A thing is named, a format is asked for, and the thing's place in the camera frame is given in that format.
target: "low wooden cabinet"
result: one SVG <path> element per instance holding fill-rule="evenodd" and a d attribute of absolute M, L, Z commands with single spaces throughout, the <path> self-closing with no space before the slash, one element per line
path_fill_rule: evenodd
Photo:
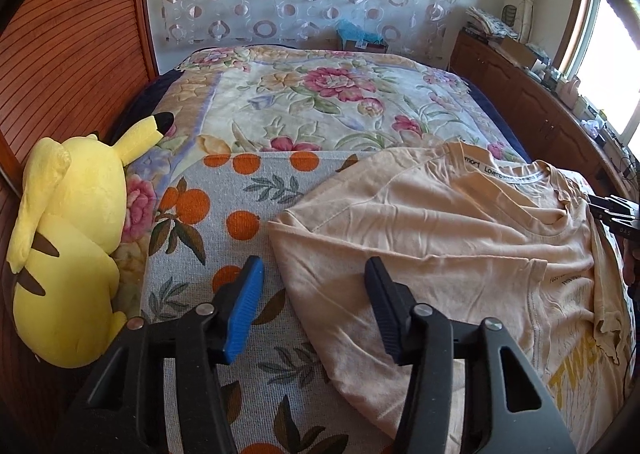
<path fill-rule="evenodd" d="M 487 44 L 460 32 L 449 68 L 491 100 L 532 160 L 577 170 L 599 195 L 628 196 L 615 167 L 574 114 Z"/>

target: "pikachu plush toy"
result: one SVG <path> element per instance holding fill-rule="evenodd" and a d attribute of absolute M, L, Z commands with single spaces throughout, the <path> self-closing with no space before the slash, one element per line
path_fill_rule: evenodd
<path fill-rule="evenodd" d="M 111 309 L 119 273 L 109 256 L 127 209 L 123 167 L 173 122 L 171 113 L 154 114 L 113 147 L 89 135 L 62 144 L 43 138 L 31 150 L 7 261 L 15 274 L 15 328 L 50 364 L 93 362 L 125 323 L 124 313 Z"/>

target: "black ear tip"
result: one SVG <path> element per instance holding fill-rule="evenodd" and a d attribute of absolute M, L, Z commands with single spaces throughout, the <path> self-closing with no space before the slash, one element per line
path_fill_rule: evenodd
<path fill-rule="evenodd" d="M 171 126 L 174 124 L 173 113 L 156 113 L 154 114 L 156 120 L 156 127 L 161 134 L 167 134 Z"/>

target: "metal bolt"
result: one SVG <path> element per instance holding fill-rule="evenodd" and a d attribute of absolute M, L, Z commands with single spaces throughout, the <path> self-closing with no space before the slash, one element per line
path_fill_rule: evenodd
<path fill-rule="evenodd" d="M 487 317 L 484 319 L 484 326 L 491 331 L 500 331 L 502 329 L 502 322 L 496 317 Z"/>
<path fill-rule="evenodd" d="M 428 317 L 433 315 L 433 308 L 428 304 L 416 304 L 414 306 L 414 314 L 418 317 Z"/>
<path fill-rule="evenodd" d="M 127 320 L 127 328 L 129 328 L 132 331 L 135 331 L 136 329 L 140 329 L 144 325 L 145 325 L 145 320 L 142 317 L 132 317 L 129 320 Z"/>
<path fill-rule="evenodd" d="M 210 302 L 203 302 L 202 304 L 198 304 L 196 306 L 196 313 L 198 315 L 207 316 L 212 315 L 215 312 L 216 308 Z"/>

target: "plush toy tail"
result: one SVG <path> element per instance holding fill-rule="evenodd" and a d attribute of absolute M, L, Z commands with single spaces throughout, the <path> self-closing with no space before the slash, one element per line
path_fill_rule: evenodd
<path fill-rule="evenodd" d="M 24 268 L 40 218 L 70 165 L 70 154 L 50 138 L 39 140 L 31 149 L 22 177 L 18 218 L 6 253 L 14 274 Z"/>
<path fill-rule="evenodd" d="M 113 145 L 123 165 L 140 158 L 157 144 L 174 124 L 171 113 L 156 113 L 134 124 Z"/>

